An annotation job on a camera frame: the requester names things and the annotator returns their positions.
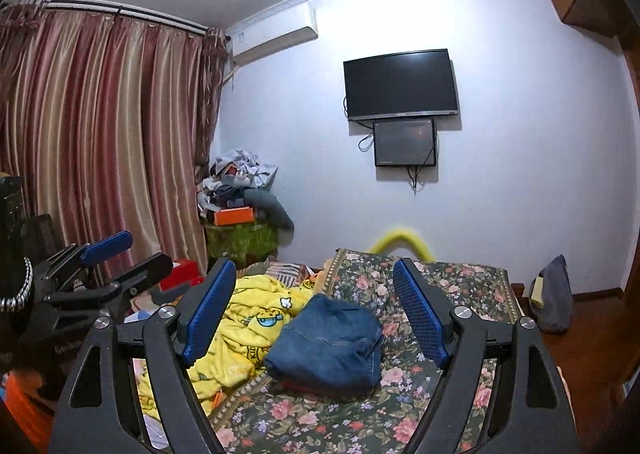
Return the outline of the blue denim jacket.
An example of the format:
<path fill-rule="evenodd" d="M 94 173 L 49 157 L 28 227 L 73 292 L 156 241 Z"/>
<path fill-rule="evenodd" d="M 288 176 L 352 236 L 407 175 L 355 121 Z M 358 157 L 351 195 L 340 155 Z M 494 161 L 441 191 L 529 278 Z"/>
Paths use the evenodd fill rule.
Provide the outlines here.
<path fill-rule="evenodd" d="M 381 382 L 383 326 L 367 308 L 317 294 L 283 329 L 264 359 L 277 382 L 334 390 L 340 399 Z"/>

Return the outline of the grey patterned clothes pile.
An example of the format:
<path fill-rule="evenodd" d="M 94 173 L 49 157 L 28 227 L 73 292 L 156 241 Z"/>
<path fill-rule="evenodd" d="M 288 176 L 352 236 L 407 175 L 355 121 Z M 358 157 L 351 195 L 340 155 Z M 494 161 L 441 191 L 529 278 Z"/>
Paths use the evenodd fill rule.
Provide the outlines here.
<path fill-rule="evenodd" d="M 202 217 L 235 208 L 247 189 L 269 189 L 279 167 L 262 162 L 256 153 L 233 149 L 217 156 L 209 175 L 196 187 L 196 203 Z"/>

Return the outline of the red box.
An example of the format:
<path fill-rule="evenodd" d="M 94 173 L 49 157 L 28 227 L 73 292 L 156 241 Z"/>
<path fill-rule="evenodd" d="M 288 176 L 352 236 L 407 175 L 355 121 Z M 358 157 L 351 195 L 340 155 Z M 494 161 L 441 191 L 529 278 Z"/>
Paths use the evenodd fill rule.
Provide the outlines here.
<path fill-rule="evenodd" d="M 178 289 L 182 285 L 194 286 L 201 284 L 204 278 L 201 276 L 198 263 L 191 259 L 178 259 L 172 264 L 172 270 L 167 278 L 160 281 L 160 289 L 163 292 Z"/>

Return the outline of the dark blue bag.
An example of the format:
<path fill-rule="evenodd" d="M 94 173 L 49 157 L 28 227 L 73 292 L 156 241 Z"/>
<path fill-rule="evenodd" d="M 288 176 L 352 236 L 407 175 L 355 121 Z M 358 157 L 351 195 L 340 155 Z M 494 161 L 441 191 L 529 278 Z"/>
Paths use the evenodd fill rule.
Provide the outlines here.
<path fill-rule="evenodd" d="M 538 327 L 544 333 L 565 334 L 573 315 L 573 293 L 570 289 L 566 260 L 556 256 L 530 285 L 529 307 Z"/>

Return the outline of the striped maroon curtain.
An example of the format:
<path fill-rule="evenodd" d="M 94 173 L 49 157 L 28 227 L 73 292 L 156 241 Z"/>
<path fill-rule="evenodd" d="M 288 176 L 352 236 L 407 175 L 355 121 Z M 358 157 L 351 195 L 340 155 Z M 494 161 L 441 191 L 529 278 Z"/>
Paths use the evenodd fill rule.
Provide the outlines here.
<path fill-rule="evenodd" d="M 134 236 L 111 277 L 155 253 L 207 263 L 196 188 L 209 170 L 224 32 L 122 14 L 1 11 L 1 168 L 66 243 Z"/>

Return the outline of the orange box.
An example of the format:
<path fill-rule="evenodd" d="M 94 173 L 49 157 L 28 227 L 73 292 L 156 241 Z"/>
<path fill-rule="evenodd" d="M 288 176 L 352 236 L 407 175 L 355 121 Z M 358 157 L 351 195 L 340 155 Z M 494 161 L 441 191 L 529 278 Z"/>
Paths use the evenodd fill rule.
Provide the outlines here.
<path fill-rule="evenodd" d="M 254 221 L 253 208 L 248 206 L 221 209 L 216 211 L 214 216 L 214 225 L 217 227 L 242 225 Z"/>

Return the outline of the green floral storage box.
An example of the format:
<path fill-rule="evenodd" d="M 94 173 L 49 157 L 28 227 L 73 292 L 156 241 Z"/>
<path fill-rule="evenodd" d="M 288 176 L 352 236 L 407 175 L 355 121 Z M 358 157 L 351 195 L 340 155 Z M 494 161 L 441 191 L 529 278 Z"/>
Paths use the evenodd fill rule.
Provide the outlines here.
<path fill-rule="evenodd" d="M 278 231 L 266 223 L 205 225 L 204 229 L 209 261 L 227 258 L 242 269 L 278 255 Z"/>

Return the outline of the dark floral bedspread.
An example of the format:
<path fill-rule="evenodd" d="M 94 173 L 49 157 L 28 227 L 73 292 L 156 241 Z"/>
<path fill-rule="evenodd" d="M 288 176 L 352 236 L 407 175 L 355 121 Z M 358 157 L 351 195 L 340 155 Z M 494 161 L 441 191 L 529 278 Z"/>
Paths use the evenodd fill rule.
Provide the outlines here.
<path fill-rule="evenodd" d="M 381 385 L 359 400 L 288 393 L 264 372 L 242 385 L 212 414 L 227 453 L 401 453 L 440 378 L 427 360 L 393 290 L 398 258 L 338 249 L 323 269 L 321 292 L 373 310 L 383 325 Z M 469 263 L 421 263 L 427 282 L 481 318 L 512 323 L 521 315 L 506 270 Z M 496 361 L 480 371 L 471 412 L 454 452 L 474 446 L 491 396 Z"/>

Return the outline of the yellow cartoon fleece blanket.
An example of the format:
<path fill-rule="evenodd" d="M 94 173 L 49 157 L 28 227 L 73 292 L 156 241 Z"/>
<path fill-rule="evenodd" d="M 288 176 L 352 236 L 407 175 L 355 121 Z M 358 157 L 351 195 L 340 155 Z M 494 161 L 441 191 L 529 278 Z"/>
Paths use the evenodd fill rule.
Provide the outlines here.
<path fill-rule="evenodd" d="M 206 414 L 256 376 L 283 326 L 314 296 L 316 277 L 288 287 L 267 274 L 238 278 L 204 356 L 186 370 Z"/>

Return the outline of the red garment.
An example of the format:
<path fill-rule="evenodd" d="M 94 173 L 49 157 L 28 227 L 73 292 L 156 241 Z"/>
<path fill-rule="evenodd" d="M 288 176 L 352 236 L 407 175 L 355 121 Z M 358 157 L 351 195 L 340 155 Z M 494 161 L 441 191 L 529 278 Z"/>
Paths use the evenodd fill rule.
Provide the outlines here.
<path fill-rule="evenodd" d="M 338 394 L 331 388 L 305 386 L 295 382 L 295 380 L 284 380 L 281 382 L 281 387 L 286 392 L 303 394 L 304 396 L 318 396 L 318 398 L 338 397 Z"/>

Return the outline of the dark grey neck pillow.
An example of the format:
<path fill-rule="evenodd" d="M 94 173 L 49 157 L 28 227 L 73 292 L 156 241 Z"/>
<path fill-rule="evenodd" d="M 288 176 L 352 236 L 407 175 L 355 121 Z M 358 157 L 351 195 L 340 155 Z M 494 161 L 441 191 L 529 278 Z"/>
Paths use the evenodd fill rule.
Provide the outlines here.
<path fill-rule="evenodd" d="M 243 194 L 244 204 L 252 207 L 259 222 L 269 223 L 284 231 L 293 231 L 294 222 L 277 196 L 264 189 L 246 189 Z"/>

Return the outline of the yellow curved pillow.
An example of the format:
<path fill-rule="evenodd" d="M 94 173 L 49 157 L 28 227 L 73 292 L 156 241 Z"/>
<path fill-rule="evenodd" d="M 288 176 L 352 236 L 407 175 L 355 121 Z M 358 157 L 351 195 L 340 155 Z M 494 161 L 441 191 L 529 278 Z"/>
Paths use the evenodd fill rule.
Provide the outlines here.
<path fill-rule="evenodd" d="M 410 249 L 416 258 L 424 263 L 434 263 L 436 260 L 427 244 L 414 231 L 407 228 L 396 228 L 387 231 L 370 248 L 371 254 L 383 254 L 404 247 Z"/>

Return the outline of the white air conditioner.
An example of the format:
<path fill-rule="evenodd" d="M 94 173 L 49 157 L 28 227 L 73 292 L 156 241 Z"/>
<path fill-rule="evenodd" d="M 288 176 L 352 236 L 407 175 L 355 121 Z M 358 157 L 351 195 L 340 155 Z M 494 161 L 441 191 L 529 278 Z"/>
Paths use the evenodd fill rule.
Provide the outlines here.
<path fill-rule="evenodd" d="M 312 42 L 318 38 L 316 12 L 310 3 L 298 4 L 261 19 L 250 19 L 232 26 L 232 68 Z"/>

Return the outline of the small black wall monitor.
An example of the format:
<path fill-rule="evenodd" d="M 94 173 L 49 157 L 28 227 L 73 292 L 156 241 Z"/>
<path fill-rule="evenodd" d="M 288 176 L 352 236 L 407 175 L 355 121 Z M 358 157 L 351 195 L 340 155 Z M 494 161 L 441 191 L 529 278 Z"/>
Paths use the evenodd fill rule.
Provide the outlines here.
<path fill-rule="evenodd" d="M 396 118 L 373 124 L 376 167 L 435 167 L 436 127 L 429 118 Z"/>

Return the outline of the black wall television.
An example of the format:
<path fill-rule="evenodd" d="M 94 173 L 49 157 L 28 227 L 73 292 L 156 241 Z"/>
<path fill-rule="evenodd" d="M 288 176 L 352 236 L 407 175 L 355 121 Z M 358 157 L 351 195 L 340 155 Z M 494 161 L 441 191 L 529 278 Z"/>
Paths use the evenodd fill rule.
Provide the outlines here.
<path fill-rule="evenodd" d="M 343 63 L 349 121 L 456 115 L 454 67 L 447 49 L 379 55 Z"/>

